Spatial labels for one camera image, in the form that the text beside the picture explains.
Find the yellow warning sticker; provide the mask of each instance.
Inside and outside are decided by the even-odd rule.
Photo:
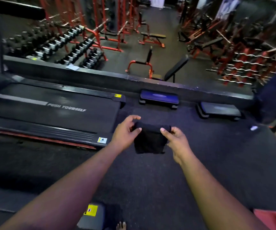
[[[84,212],[85,216],[95,216],[97,214],[98,206],[88,205],[87,210]]]

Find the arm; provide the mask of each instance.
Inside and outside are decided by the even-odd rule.
[[[108,146],[41,193],[0,230],[73,229],[114,159],[141,132],[140,128],[130,132],[133,120],[140,118],[128,116],[117,126]]]
[[[169,140],[174,160],[180,164],[209,230],[269,230],[234,198],[202,165],[191,151],[186,136],[177,127],[172,134],[161,129]]]

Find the weight bench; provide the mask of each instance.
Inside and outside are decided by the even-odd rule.
[[[131,66],[131,64],[143,64],[143,65],[148,65],[148,66],[150,66],[150,70],[149,70],[149,78],[151,79],[151,77],[152,77],[152,74],[153,74],[153,67],[152,67],[152,65],[151,65],[151,63],[150,63],[150,60],[151,60],[151,57],[152,57],[152,50],[153,50],[153,47],[151,46],[150,47],[150,50],[149,50],[149,53],[148,53],[148,56],[147,56],[147,60],[145,61],[145,62],[143,62],[143,61],[139,61],[139,60],[132,60],[130,63],[129,63],[129,65],[128,65],[128,67],[127,67],[127,69],[125,70],[125,72],[129,72],[129,67]]]
[[[164,78],[159,74],[152,74],[151,79],[159,81],[168,81],[173,76],[173,83],[175,83],[175,73],[178,72],[188,62],[188,60],[188,55],[183,56],[183,58],[166,73]]]
[[[194,42],[194,47],[192,47],[191,45],[189,45],[187,47],[187,51],[191,52],[191,55],[193,55],[193,58],[195,59],[197,57],[197,55],[200,53],[200,51],[208,54],[209,56],[213,55],[213,48],[212,45],[214,44],[218,44],[223,40],[223,37],[219,37],[216,38],[214,40],[211,40],[209,42],[206,43],[198,43],[198,42]]]
[[[167,37],[165,35],[150,33],[150,27],[149,27],[149,25],[146,23],[146,21],[142,21],[142,14],[139,13],[138,25],[136,27],[136,32],[137,33],[139,33],[138,27],[140,27],[142,25],[146,25],[147,26],[147,32],[141,32],[141,34],[143,35],[143,39],[139,40],[139,43],[140,44],[145,44],[146,42],[155,43],[155,44],[160,45],[162,48],[165,48],[165,44],[163,44],[162,42],[160,42],[159,39],[160,38],[163,39],[163,38],[167,38]]]

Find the hand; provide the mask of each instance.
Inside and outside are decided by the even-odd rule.
[[[164,128],[161,128],[160,132],[169,140],[167,145],[173,151],[173,158],[175,162],[181,165],[192,153],[186,136],[177,127],[171,128],[172,134]]]
[[[122,123],[118,124],[113,134],[113,138],[110,143],[120,148],[120,152],[127,149],[142,130],[140,127],[131,132],[131,127],[135,124],[133,122],[134,119],[139,120],[141,117],[138,115],[128,116]]]

